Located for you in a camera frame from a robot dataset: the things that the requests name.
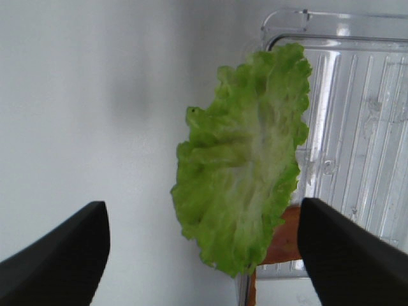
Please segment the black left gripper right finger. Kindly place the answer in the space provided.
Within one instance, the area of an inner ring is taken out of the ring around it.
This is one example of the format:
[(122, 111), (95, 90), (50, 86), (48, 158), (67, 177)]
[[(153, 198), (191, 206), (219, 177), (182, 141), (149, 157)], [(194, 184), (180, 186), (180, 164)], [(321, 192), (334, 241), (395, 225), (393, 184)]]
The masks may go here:
[(303, 199), (297, 242), (322, 305), (407, 305), (407, 254), (320, 199)]

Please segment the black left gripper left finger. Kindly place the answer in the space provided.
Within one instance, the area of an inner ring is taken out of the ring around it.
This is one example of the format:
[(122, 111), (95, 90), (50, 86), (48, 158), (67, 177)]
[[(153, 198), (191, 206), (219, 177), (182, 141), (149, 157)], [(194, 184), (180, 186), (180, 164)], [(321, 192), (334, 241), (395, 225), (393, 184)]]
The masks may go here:
[(109, 253), (106, 204), (93, 201), (1, 262), (1, 305), (90, 305)]

